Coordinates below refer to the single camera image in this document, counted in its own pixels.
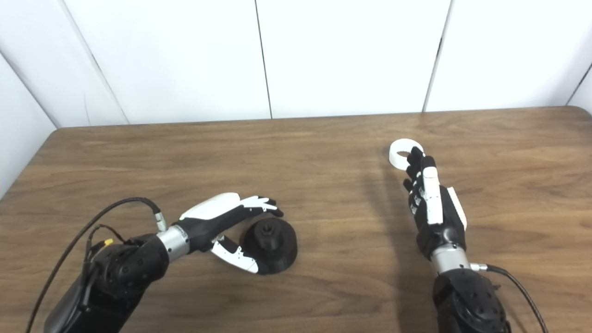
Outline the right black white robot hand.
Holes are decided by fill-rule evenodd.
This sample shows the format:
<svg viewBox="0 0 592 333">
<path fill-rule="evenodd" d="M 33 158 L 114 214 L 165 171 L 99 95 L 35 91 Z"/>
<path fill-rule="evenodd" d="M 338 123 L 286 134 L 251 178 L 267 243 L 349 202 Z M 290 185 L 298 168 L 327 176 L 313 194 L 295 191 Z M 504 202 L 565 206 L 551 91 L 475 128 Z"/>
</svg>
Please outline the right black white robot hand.
<svg viewBox="0 0 592 333">
<path fill-rule="evenodd" d="M 432 156 L 414 146 L 407 156 L 408 204 L 417 228 L 416 244 L 426 259 L 444 245 L 467 249 L 466 219 L 452 187 L 443 186 Z"/>
</svg>

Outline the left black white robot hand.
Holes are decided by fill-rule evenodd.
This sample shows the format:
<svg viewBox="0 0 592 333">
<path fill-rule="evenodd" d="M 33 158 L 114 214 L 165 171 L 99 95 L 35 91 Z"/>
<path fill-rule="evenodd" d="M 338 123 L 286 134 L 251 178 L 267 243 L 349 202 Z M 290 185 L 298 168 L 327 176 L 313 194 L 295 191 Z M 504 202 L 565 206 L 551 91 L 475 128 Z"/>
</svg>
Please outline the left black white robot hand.
<svg viewBox="0 0 592 333">
<path fill-rule="evenodd" d="M 271 273 L 268 264 L 256 259 L 223 234 L 240 222 L 264 213 L 271 213 L 275 217 L 284 215 L 276 201 L 268 197 L 251 196 L 242 199 L 236 192 L 224 192 L 187 210 L 175 225 L 188 236 L 188 253 L 212 252 L 239 269 L 268 275 Z"/>
</svg>

